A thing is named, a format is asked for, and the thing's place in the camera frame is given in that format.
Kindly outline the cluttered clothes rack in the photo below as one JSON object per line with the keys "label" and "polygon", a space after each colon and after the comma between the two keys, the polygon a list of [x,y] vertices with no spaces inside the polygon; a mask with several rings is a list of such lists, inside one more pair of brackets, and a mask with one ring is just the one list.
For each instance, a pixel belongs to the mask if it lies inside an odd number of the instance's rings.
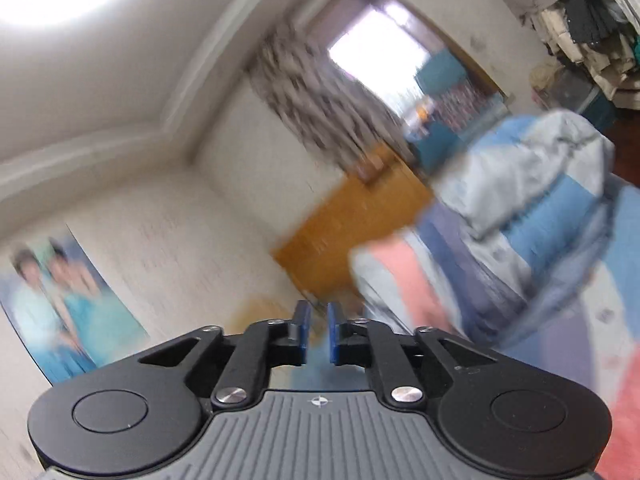
{"label": "cluttered clothes rack", "polygon": [[618,110],[639,110],[639,0],[502,0]]}

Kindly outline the wall portrait poster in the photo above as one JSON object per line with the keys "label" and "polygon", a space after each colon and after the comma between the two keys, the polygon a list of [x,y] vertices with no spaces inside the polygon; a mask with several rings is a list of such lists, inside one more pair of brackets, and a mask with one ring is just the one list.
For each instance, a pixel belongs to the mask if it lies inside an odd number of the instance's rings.
{"label": "wall portrait poster", "polygon": [[111,364],[148,340],[69,228],[1,253],[1,307],[50,384]]}

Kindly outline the striped crumpled duvet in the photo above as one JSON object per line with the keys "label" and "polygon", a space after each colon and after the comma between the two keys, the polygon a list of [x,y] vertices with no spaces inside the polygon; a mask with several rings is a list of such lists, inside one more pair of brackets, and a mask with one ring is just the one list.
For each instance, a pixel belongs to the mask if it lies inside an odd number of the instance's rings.
{"label": "striped crumpled duvet", "polygon": [[352,251],[364,315],[400,334],[523,338],[573,299],[604,252],[614,153],[569,110],[506,118],[442,176],[415,224]]}

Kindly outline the patterned curtain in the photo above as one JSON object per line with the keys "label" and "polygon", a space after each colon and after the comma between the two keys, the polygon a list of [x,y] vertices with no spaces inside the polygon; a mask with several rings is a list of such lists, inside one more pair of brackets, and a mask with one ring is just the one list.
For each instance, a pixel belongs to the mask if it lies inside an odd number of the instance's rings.
{"label": "patterned curtain", "polygon": [[262,102],[326,162],[349,170],[380,143],[413,161],[400,118],[292,23],[270,30],[247,73]]}

